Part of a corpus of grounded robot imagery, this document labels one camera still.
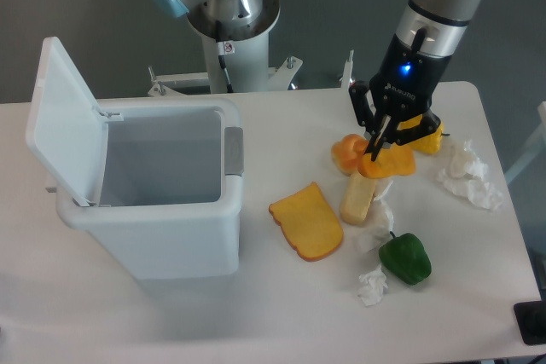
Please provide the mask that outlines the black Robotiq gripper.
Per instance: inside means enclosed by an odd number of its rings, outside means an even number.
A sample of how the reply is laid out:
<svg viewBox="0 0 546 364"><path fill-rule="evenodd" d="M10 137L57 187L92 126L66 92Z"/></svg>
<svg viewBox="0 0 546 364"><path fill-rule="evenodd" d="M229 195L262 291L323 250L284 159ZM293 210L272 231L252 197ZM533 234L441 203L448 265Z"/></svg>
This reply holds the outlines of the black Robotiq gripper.
<svg viewBox="0 0 546 364"><path fill-rule="evenodd" d="M369 86L363 81L349 86L353 111L368 140L365 153L374 162L414 162L409 144L439 129L441 120L428 110L450 60L449 56L414 53L393 37ZM417 124L400 128L400 122L420 114Z"/></svg>

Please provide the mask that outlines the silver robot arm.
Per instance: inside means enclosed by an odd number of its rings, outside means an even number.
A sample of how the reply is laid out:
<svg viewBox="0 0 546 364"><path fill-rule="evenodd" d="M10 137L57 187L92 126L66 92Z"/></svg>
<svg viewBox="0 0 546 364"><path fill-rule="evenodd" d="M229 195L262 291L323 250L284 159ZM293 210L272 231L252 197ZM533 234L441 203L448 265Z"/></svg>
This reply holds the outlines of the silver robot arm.
<svg viewBox="0 0 546 364"><path fill-rule="evenodd" d="M214 93L269 90L269 33L279 0L153 0L200 34ZM433 92L481 0L409 0L379 71L351 88L358 123L376 159L392 144L431 135Z"/></svg>

